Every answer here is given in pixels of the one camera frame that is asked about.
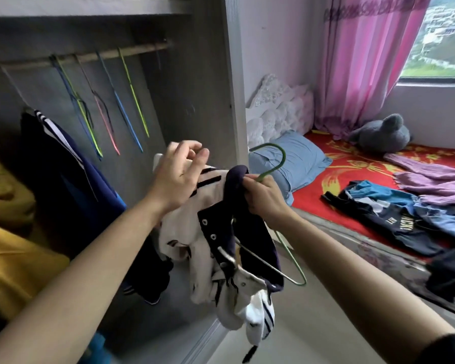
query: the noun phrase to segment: pink curtain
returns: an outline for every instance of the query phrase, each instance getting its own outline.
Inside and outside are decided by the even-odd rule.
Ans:
[[[396,84],[430,0],[328,0],[315,126],[341,139],[373,120]]]

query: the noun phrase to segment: gray stuffed animal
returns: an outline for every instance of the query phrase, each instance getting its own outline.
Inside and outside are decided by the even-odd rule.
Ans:
[[[365,123],[349,134],[348,140],[366,152],[396,153],[410,142],[411,136],[401,115],[394,113],[384,120]]]

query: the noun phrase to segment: dark t-shirt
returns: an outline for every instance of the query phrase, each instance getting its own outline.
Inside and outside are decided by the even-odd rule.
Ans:
[[[455,364],[455,334],[444,336],[422,351],[414,364]]]

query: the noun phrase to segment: bed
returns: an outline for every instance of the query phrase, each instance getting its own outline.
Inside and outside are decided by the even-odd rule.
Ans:
[[[334,141],[328,133],[313,130],[305,137],[321,148],[333,162],[314,182],[294,192],[292,207],[295,211],[416,295],[455,312],[455,300],[450,303],[425,288],[429,277],[425,268],[428,259],[391,245],[370,228],[320,198],[327,191],[339,194],[351,180],[369,180],[397,189],[393,173],[402,169],[383,161],[381,157],[362,153],[347,142]],[[455,167],[455,149],[410,144],[398,154],[421,162]]]

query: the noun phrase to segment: hanging rod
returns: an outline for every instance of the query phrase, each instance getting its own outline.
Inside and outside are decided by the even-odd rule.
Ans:
[[[159,42],[159,43],[147,43],[147,44],[138,44],[136,46],[125,47],[121,49],[121,53],[123,56],[133,56],[139,55],[142,53],[153,52],[164,50],[168,47],[167,42]],[[99,53],[104,60],[106,59],[115,59],[120,57],[118,54],[118,49],[111,49],[100,51]],[[90,61],[97,61],[98,56],[96,52],[90,52],[85,54],[77,54],[79,61],[81,62],[90,62]],[[76,63],[76,57],[74,54],[67,54],[67,55],[57,55],[57,58],[61,61],[62,64],[71,64]],[[51,67],[52,64],[49,60],[49,57],[41,57],[34,60],[22,60],[22,61],[8,61],[8,62],[0,62],[0,64],[7,69],[7,71],[12,70],[25,70],[25,69],[36,69],[39,67]]]

